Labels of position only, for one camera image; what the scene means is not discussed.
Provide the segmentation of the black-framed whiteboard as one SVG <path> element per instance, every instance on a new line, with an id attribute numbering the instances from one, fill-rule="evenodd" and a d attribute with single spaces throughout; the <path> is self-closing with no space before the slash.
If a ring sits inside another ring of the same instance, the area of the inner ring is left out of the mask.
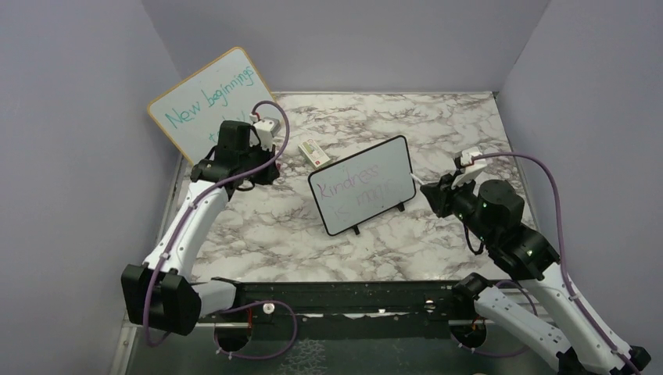
<path id="1" fill-rule="evenodd" d="M 353 230 L 417 194 L 407 139 L 397 135 L 312 172 L 307 183 L 329 236 Z"/>

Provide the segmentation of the magenta capped whiteboard marker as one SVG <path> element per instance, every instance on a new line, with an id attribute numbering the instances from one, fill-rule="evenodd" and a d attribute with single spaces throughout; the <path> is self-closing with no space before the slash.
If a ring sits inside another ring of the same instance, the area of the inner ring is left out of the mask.
<path id="1" fill-rule="evenodd" d="M 419 184 L 419 185 L 424 185 L 425 184 L 425 182 L 421 178 L 416 176 L 415 174 L 412 173 L 411 177 L 417 184 Z"/>

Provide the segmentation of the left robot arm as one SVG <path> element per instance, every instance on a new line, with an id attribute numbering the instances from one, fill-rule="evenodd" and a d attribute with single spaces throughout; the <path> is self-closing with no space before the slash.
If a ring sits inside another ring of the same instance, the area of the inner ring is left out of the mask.
<path id="1" fill-rule="evenodd" d="M 192 332 L 199 318 L 218 312 L 226 320 L 245 313 L 231 281 L 192 282 L 192 268 L 214 220 L 246 181 L 272 184 L 279 171 L 274 137 L 281 123 L 225 120 L 217 145 L 192 167 L 185 201 L 155 249 L 140 266 L 128 265 L 121 286 L 131 323 L 173 334 Z"/>

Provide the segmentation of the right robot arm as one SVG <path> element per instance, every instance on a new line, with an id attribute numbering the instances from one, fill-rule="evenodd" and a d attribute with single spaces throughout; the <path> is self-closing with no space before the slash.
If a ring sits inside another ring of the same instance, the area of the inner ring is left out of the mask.
<path id="1" fill-rule="evenodd" d="M 452 289 L 460 317 L 492 320 L 539 355 L 558 374 L 637 374 L 651 361 L 590 307 L 581 308 L 561 272 L 561 257 L 538 231 L 522 223 L 525 202 L 504 180 L 452 185 L 454 176 L 421 186 L 432 211 L 455 216 L 480 241 L 492 261 L 522 286 L 553 320 L 548 323 L 510 300 L 496 284 L 471 273 Z"/>

